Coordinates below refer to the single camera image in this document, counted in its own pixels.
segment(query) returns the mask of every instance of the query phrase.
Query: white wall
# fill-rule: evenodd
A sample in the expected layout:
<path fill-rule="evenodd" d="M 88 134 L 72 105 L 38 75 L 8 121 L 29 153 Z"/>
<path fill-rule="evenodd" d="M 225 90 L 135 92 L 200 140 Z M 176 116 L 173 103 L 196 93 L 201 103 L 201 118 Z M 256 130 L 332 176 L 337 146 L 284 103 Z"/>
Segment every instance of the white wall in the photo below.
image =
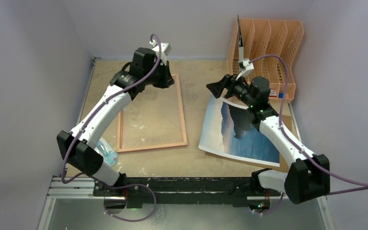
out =
<path fill-rule="evenodd" d="M 305 145 L 368 182 L 368 1 L 316 0 L 303 19 L 294 108 Z M 331 190 L 350 188 L 332 181 Z M 337 229 L 368 229 L 368 190 L 328 198 Z"/>
<path fill-rule="evenodd" d="M 36 229 L 90 73 L 61 0 L 0 0 L 0 229 Z"/>
<path fill-rule="evenodd" d="M 314 0 L 64 0 L 90 54 L 131 59 L 156 33 L 170 58 L 225 58 L 240 17 L 298 19 Z"/>

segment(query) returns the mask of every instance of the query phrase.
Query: wooden tabletop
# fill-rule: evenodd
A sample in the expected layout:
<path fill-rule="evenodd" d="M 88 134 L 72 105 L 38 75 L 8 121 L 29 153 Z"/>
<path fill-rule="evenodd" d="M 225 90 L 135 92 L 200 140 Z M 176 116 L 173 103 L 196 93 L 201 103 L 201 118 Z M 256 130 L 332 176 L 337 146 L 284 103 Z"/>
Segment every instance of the wooden tabletop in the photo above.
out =
<path fill-rule="evenodd" d="M 126 62 L 127 61 L 116 60 L 99 60 L 96 62 L 81 119 L 83 119 L 100 100 L 109 85 L 110 79 L 115 73 L 121 70 L 121 67 Z M 114 168 L 131 177 L 250 176 L 253 171 L 261 169 L 260 167 L 246 163 L 219 158 L 212 154 L 205 153 L 198 148 L 210 96 L 210 92 L 206 89 L 205 85 L 219 81 L 227 73 L 226 61 L 170 61 L 170 70 L 172 74 L 178 74 L 180 77 L 188 146 L 177 149 L 121 153 L 119 154 L 118 163 Z M 153 93 L 153 100 L 157 101 L 158 97 L 162 95 L 161 93 Z M 272 106 L 279 111 L 280 103 L 272 103 Z M 168 114 L 168 109 L 169 108 L 164 107 L 163 112 Z M 283 114 L 291 116 L 288 106 L 285 106 Z M 154 110 L 154 112 L 146 113 L 146 116 L 153 115 L 158 116 L 160 112 Z M 116 149 L 116 126 L 117 119 L 115 118 L 103 134 L 103 138 L 105 138 L 114 149 Z M 160 129 L 154 126 L 145 128 L 147 132 L 154 133 L 154 135 L 158 134 L 158 130 L 160 132 Z M 291 131 L 297 136 L 294 124 L 292 125 Z M 78 172 L 77 169 L 69 165 L 67 176 L 73 176 Z"/>

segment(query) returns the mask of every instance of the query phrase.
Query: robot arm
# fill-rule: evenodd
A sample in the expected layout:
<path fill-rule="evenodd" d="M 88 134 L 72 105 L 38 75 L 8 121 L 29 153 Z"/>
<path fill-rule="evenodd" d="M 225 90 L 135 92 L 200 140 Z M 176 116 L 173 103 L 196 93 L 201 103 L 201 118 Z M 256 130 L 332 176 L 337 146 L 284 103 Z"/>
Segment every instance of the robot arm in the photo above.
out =
<path fill-rule="evenodd" d="M 219 82 L 207 85 L 207 88 L 219 98 L 227 89 L 225 98 L 237 97 L 247 106 L 247 115 L 253 126 L 262 132 L 282 154 L 289 167 L 288 173 L 263 169 L 252 173 L 252 186 L 256 190 L 275 189 L 287 194 L 289 199 L 299 204 L 304 201 L 327 195 L 330 192 L 329 175 L 320 171 L 290 143 L 283 135 L 281 127 L 288 136 L 299 145 L 309 157 L 321 167 L 329 170 L 329 161 L 324 155 L 316 155 L 294 137 L 284 123 L 279 124 L 278 113 L 269 103 L 269 81 L 255 77 L 249 85 L 244 75 L 225 75 Z"/>
<path fill-rule="evenodd" d="M 109 99 L 111 95 L 135 84 L 150 72 L 159 54 L 159 46 L 156 41 L 153 40 L 150 44 L 153 49 L 139 48 L 135 51 L 132 62 L 128 63 L 130 64 L 129 71 L 125 71 L 126 65 L 114 75 L 103 97 L 77 126 L 71 129 L 69 133 L 61 131 L 57 136 L 57 143 L 63 159 L 72 141 L 74 141 L 75 144 L 71 149 L 67 162 L 82 173 L 95 177 L 107 185 L 115 185 L 120 173 L 106 164 L 103 157 L 94 150 L 102 134 L 120 111 L 134 100 L 145 89 L 146 85 L 163 89 L 174 84 L 169 62 L 166 59 L 171 47 L 168 43 L 162 43 L 161 62 L 155 71 L 136 87 Z M 74 140 L 77 133 L 81 134 L 77 140 Z"/>

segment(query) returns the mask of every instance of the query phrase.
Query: gray floor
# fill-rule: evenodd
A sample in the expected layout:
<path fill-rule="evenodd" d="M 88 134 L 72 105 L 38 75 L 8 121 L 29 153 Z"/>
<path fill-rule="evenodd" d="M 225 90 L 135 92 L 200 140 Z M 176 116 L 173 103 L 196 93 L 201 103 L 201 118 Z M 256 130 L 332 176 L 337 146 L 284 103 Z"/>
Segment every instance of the gray floor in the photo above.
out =
<path fill-rule="evenodd" d="M 119 215 L 139 219 L 151 210 L 126 209 Z M 321 213 L 316 200 L 294 205 L 283 200 L 278 210 L 260 218 L 247 208 L 231 205 L 157 205 L 149 219 L 128 223 L 104 215 L 100 199 L 58 199 L 49 225 L 50 230 L 323 230 Z"/>

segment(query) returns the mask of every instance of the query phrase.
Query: printed picture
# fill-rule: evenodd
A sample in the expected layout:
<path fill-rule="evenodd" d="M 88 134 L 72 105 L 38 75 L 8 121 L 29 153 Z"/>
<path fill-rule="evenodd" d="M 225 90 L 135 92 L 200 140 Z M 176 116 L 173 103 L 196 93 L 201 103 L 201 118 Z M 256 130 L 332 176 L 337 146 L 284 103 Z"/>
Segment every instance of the printed picture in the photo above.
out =
<path fill-rule="evenodd" d="M 272 142 L 250 123 L 246 106 L 210 96 L 198 146 L 201 150 L 240 161 L 279 167 Z"/>

